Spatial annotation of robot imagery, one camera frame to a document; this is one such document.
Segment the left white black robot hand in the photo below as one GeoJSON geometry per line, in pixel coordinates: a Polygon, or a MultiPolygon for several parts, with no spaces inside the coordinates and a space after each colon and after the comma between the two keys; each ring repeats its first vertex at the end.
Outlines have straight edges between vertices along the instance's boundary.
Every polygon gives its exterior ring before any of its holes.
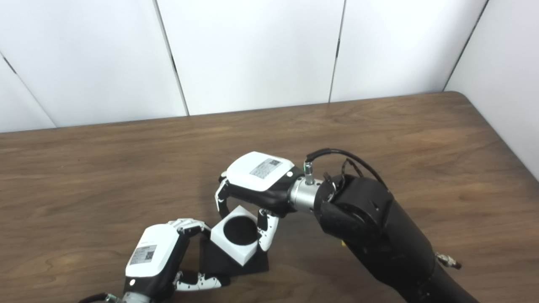
{"type": "Polygon", "coordinates": [[[230,285],[227,276],[181,271],[179,266],[197,234],[211,228],[193,218],[179,218],[144,230],[126,269],[123,303],[163,303],[175,292],[205,291],[230,285]]]}

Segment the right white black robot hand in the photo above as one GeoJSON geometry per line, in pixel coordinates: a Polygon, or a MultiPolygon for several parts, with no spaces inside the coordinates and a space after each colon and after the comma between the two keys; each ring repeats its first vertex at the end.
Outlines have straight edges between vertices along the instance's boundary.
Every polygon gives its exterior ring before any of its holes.
{"type": "Polygon", "coordinates": [[[303,171],[292,161],[252,151],[236,159],[218,179],[214,194],[221,218],[230,213],[227,199],[251,203],[258,211],[258,250],[267,252],[277,232],[279,220],[297,210],[291,190],[303,171]]]}

